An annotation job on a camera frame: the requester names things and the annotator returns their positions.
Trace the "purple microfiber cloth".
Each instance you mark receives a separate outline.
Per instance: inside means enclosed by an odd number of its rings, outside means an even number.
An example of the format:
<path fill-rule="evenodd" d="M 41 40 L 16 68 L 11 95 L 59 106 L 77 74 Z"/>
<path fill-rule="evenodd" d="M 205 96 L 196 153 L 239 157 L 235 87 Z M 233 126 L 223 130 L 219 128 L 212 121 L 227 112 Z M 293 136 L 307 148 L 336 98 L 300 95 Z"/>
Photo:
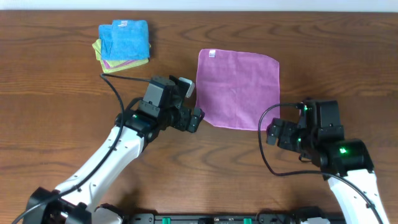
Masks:
<path fill-rule="evenodd" d="M 280 103 L 280 63 L 267 55 L 202 49 L 196 106 L 219 128 L 256 131 L 263 111 Z"/>

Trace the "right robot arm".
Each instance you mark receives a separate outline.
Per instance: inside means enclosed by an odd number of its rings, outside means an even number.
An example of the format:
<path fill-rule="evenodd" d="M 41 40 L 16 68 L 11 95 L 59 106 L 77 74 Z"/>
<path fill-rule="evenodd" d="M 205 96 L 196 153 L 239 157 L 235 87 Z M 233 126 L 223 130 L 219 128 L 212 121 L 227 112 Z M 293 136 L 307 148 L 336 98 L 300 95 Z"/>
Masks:
<path fill-rule="evenodd" d="M 321 175 L 346 223 L 388 223 L 368 149 L 360 139 L 345 138 L 338 116 L 303 116 L 298 123 L 275 118 L 267 127 L 266 143 L 296 152 L 316 166 L 317 170 L 284 172 L 283 176 Z"/>

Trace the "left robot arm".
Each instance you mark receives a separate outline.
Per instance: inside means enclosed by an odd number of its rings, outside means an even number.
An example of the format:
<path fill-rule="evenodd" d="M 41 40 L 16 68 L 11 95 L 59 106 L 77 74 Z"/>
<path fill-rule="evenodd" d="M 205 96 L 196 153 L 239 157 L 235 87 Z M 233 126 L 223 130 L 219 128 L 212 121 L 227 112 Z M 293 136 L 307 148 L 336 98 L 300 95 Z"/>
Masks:
<path fill-rule="evenodd" d="M 39 187 L 16 220 L 23 223 L 126 223 L 126 216 L 100 201 L 119 174 L 160 131 L 168 127 L 194 133 L 204 112 L 183 106 L 137 109 L 128 106 L 100 148 L 53 191 Z"/>

